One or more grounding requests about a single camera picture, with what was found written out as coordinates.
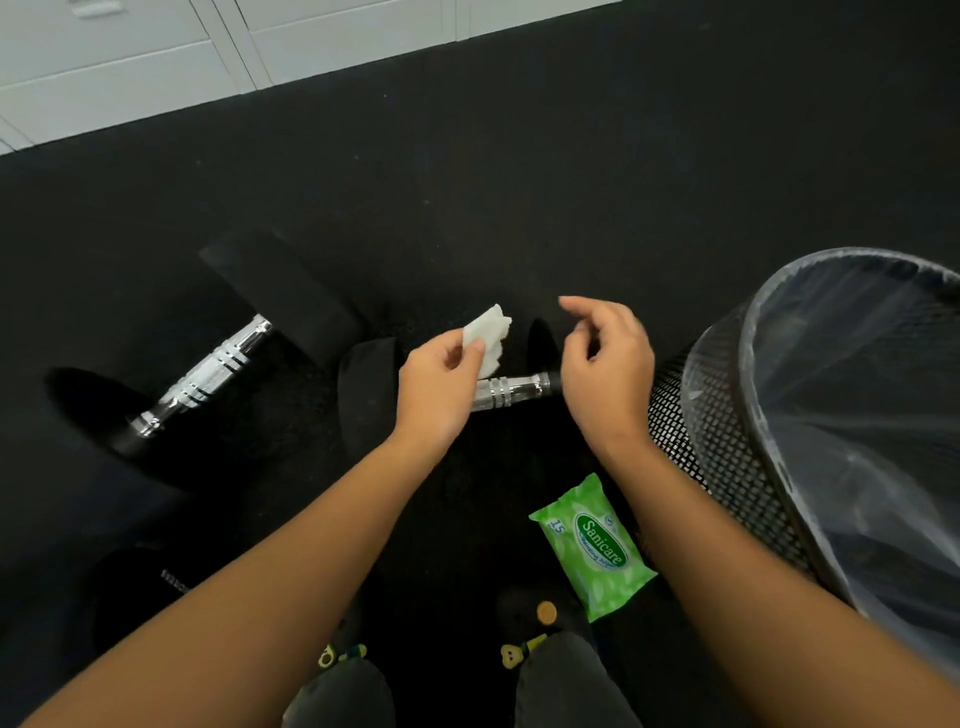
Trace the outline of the person's left hand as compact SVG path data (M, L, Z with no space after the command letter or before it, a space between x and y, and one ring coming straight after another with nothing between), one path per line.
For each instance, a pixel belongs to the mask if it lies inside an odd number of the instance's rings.
M461 433L473 407L477 380L459 376L462 342L462 329L439 334L411 350L399 370L390 440L433 466Z

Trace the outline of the person's leg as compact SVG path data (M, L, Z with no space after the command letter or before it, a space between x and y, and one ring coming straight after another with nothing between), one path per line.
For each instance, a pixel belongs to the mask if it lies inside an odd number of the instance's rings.
M513 728L643 728L592 644L549 637L522 662Z
M371 661L348 659L297 692L281 728L397 728L392 692Z

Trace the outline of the clear plastic bin liner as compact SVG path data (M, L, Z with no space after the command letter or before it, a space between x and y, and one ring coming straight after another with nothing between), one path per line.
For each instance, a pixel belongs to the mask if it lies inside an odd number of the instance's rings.
M960 273L806 255L749 301L736 363L818 575L960 687Z

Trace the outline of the black shoe with white print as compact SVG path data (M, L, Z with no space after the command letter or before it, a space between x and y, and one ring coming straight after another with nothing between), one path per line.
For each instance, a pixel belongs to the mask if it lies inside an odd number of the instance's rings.
M118 550L92 574L91 639L101 656L217 571L200 550L141 543Z

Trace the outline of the large black chrome-handled dumbbell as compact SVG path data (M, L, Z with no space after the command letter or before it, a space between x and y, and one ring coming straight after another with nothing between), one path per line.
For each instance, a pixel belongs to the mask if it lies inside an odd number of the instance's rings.
M248 466L201 408L250 368L264 342L281 337L324 368L365 333L359 313L275 233L234 234L199 257L254 313L163 394L150 397L73 367L53 368L43 378L57 413L101 453L143 478L193 493L246 480Z

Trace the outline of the small black chrome-handled dumbbell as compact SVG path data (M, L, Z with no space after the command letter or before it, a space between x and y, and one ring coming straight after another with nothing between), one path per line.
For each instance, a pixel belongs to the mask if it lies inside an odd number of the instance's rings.
M342 358L337 398L342 444L351 463L357 463L392 433L397 417L402 348L395 336L370 339L353 346ZM563 393L558 370L479 379L471 412L508 408L524 402L559 397Z

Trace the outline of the person's right hand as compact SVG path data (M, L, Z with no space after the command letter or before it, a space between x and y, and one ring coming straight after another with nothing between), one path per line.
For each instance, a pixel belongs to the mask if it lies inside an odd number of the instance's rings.
M562 385L584 440L604 464L650 445L648 407L656 358L643 324L615 301L560 296L558 304L577 319L574 329L595 331L590 352L594 386Z

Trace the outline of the white wet wipe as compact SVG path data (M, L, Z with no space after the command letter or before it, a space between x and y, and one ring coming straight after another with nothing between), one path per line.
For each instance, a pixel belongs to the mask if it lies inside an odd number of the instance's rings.
M482 381L494 376L503 354L503 341L509 335L512 318L506 316L500 304L494 304L462 330L462 346L474 341L484 342L484 357L477 373Z

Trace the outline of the person's left black clog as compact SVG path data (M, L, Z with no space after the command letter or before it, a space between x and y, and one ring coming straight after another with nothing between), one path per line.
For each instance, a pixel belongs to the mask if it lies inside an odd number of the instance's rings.
M326 673L346 661L367 659L369 650L364 638L366 607L362 594L357 593L342 615L333 636L317 661L318 672Z

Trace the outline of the person's black clog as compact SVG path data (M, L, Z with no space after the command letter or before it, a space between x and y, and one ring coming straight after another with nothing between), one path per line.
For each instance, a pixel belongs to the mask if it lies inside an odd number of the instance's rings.
M317 661L318 672L326 673L346 661L367 659L369 650L364 638L366 607L362 594L357 593L342 615L333 636Z
M534 584L502 590L495 601L501 665L513 671L556 634L571 633L598 649L580 598L569 587Z

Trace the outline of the black mesh waste bin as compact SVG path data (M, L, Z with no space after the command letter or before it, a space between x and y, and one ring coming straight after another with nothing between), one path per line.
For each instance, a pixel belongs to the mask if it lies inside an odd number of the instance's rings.
M738 341L744 313L761 287L707 328L681 356L661 365L651 400L652 436L768 549L845 601L818 574L743 413Z

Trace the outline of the green wet wipes packet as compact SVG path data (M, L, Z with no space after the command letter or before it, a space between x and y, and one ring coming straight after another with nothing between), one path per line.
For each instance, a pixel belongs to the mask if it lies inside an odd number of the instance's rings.
M596 473L534 511L529 520L543 532L590 624L623 608L658 576Z

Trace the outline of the person's left leg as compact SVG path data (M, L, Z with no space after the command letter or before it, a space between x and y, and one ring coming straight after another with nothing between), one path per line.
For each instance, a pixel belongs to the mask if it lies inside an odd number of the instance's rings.
M371 661L348 659L297 692L281 728L397 728L392 692Z

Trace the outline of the white drawer cabinet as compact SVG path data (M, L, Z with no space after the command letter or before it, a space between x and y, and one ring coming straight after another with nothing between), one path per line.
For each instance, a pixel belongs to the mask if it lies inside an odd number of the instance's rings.
M254 91L457 39L457 0L211 2Z
M211 0L0 0L0 155L254 91Z
M458 42L618 4L621 0L455 0Z

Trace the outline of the person's right forearm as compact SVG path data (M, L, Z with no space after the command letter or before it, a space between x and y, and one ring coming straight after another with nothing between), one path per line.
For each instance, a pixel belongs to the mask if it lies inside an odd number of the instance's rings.
M763 546L646 438L597 451L682 609L775 728L960 728L960 687Z

